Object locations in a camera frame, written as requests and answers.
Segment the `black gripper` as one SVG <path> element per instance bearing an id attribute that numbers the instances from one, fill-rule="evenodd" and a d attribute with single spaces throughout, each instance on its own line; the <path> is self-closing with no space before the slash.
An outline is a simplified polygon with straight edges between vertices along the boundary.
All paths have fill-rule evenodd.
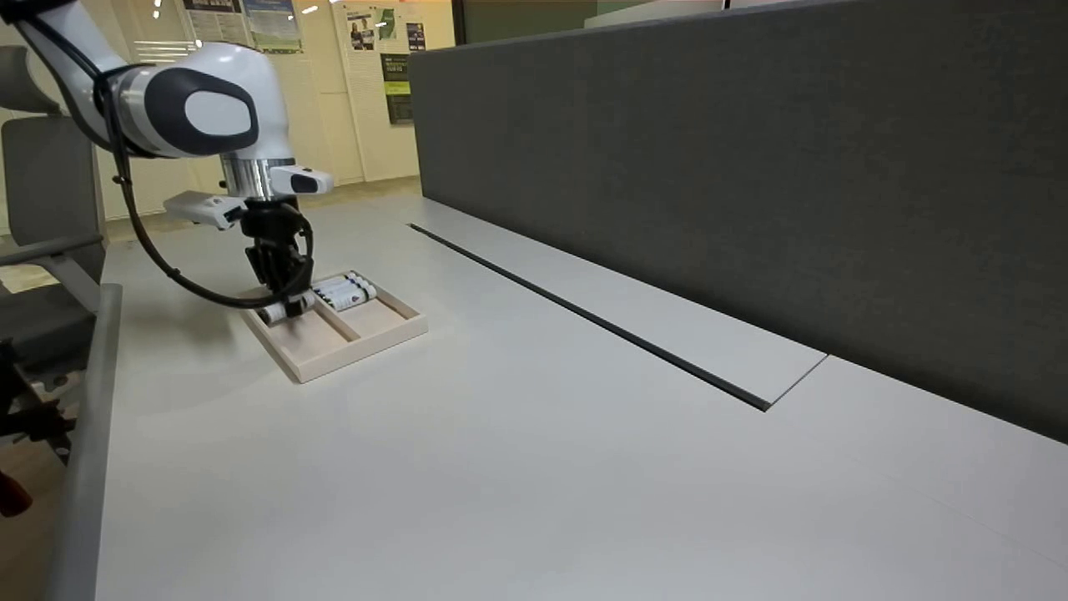
<path id="1" fill-rule="evenodd" d="M 241 218 L 241 229 L 251 238 L 246 261 L 262 284 L 271 288 L 264 300 L 267 312 L 277 312 L 277 292 L 292 292 L 292 309 L 307 309 L 307 288 L 313 274 L 313 229 L 298 210 L 298 201 L 251 201 Z"/>

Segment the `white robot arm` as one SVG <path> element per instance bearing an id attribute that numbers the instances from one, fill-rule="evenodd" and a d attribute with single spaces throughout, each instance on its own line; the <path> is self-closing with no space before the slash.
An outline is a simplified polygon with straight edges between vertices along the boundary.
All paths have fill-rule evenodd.
<path id="1" fill-rule="evenodd" d="M 313 277 L 313 228 L 298 201 L 323 193 L 332 178 L 301 168 L 275 62 L 241 43 L 203 43 L 176 62 L 132 62 L 98 31 L 80 0 L 0 0 L 0 16 L 58 79 L 69 116 L 118 168 L 118 183 L 146 255 L 185 289 L 236 309 L 298 317 Z M 227 296 L 185 277 L 152 239 L 133 201 L 133 156 L 217 156 L 224 193 L 169 201 L 192 221 L 229 228 L 251 239 L 262 296 Z"/>

